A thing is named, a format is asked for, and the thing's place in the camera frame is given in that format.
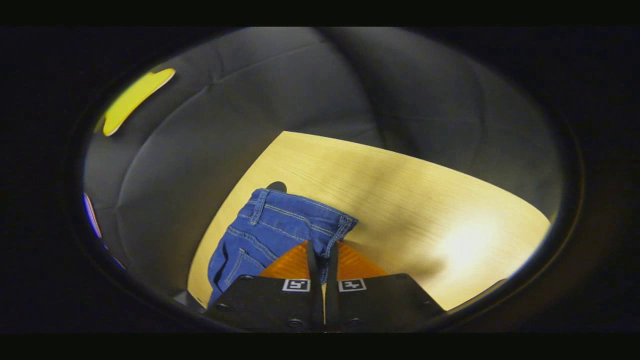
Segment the jeans pocket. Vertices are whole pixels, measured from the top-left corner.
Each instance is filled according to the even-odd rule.
[[[240,275],[260,275],[265,269],[260,261],[252,258],[247,250],[240,248],[239,254],[233,268],[225,279],[225,285],[229,287]]]

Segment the blue object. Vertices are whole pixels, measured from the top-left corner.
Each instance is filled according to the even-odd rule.
[[[209,305],[241,275],[259,275],[280,256],[305,240],[319,257],[326,282],[331,246],[358,223],[339,210],[306,197],[276,190],[255,190],[222,236],[209,262],[213,287]]]

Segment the denim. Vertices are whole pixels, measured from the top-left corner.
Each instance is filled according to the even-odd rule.
[[[318,259],[326,283],[330,249],[358,223],[339,210],[306,197],[268,189],[255,190],[222,236],[209,261],[213,287],[209,305],[241,275],[259,275],[305,240]]]

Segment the wood grain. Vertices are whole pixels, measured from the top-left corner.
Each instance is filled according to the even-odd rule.
[[[283,132],[218,210],[195,254],[188,291],[206,306],[209,259],[257,188],[287,192],[360,220],[345,242],[390,274],[410,274],[445,310],[522,266],[547,218],[519,197],[472,176],[396,152]]]

